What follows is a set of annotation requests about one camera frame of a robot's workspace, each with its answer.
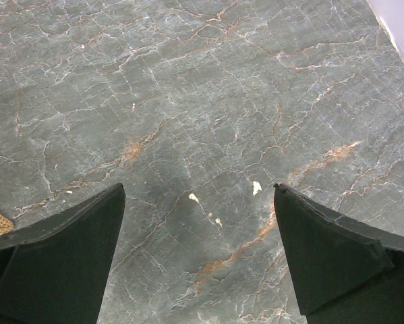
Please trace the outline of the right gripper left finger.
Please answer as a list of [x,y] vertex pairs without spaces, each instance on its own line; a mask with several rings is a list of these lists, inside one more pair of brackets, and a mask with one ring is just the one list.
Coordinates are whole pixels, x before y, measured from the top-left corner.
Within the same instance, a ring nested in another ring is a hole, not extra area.
[[0,323],[96,323],[125,209],[117,183],[0,236]]

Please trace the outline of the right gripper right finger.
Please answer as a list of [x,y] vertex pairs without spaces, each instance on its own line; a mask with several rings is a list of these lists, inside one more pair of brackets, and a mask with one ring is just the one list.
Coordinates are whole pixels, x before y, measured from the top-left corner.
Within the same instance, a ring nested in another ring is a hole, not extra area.
[[275,213],[308,323],[404,323],[404,237],[275,185]]

